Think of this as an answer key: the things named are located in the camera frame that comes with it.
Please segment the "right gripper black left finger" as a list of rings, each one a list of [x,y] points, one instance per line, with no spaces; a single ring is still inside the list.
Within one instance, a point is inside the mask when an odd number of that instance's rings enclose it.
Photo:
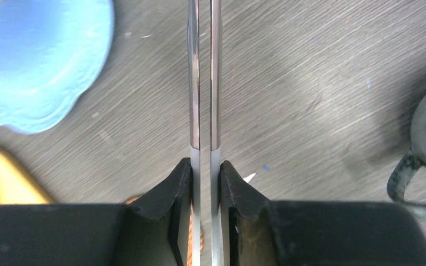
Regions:
[[[0,265],[185,265],[191,179],[183,158],[130,204],[0,205]]]

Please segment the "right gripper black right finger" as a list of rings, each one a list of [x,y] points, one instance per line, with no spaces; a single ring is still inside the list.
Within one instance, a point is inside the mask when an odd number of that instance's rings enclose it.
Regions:
[[[221,164],[226,265],[426,265],[426,238],[393,203],[273,201]]]

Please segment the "yellow tray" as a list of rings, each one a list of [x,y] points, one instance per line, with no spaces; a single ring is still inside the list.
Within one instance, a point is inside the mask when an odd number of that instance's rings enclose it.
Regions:
[[[55,199],[10,153],[0,149],[0,204],[50,204]]]

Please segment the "blue three-tier cake stand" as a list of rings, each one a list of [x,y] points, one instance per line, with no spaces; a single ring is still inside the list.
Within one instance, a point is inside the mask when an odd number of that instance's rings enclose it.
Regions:
[[[0,1],[0,126],[23,134],[63,120],[98,78],[112,1]]]

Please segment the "metal tongs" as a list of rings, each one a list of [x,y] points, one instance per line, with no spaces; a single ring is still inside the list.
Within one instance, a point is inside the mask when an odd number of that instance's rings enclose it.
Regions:
[[[222,265],[220,222],[221,88],[223,22],[222,2],[210,1],[209,36],[200,33],[200,1],[187,8],[187,59],[189,80],[190,160],[192,168],[192,263],[201,264],[204,243],[201,200],[210,202],[211,265]],[[201,138],[210,134],[209,177],[201,170]]]

